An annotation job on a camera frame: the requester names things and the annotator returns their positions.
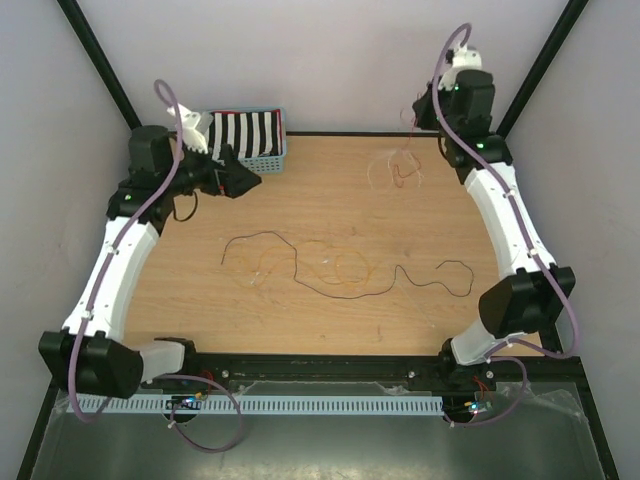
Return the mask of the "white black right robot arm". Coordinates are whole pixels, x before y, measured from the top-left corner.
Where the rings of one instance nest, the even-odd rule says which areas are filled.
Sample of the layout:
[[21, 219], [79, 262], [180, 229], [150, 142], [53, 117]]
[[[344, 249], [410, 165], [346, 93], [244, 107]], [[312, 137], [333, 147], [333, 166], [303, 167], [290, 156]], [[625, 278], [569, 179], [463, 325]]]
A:
[[526, 335], [556, 330], [562, 312], [576, 318], [569, 302], [575, 286], [571, 268], [561, 267], [544, 246], [517, 185], [513, 157], [505, 139], [490, 130], [495, 95], [490, 73], [467, 69], [436, 76], [413, 104], [416, 125], [435, 130], [441, 153], [474, 200], [489, 234], [499, 281], [478, 302], [478, 318], [449, 339], [437, 365], [439, 381], [458, 389], [472, 365]]

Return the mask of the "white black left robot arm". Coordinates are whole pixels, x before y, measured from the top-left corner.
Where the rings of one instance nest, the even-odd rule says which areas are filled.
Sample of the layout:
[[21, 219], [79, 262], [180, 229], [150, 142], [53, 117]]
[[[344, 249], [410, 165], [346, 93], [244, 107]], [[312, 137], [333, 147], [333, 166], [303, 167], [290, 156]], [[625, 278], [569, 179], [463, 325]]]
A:
[[102, 247], [89, 281], [58, 331], [45, 332], [38, 350], [55, 384], [78, 393], [128, 398], [159, 376], [177, 387], [194, 384], [199, 362], [193, 342], [157, 338], [139, 349], [123, 345], [129, 305], [144, 264], [156, 246], [174, 199], [201, 192], [237, 198], [260, 184], [232, 146], [216, 153], [182, 148], [162, 126], [143, 126], [129, 139], [128, 176], [110, 197]]

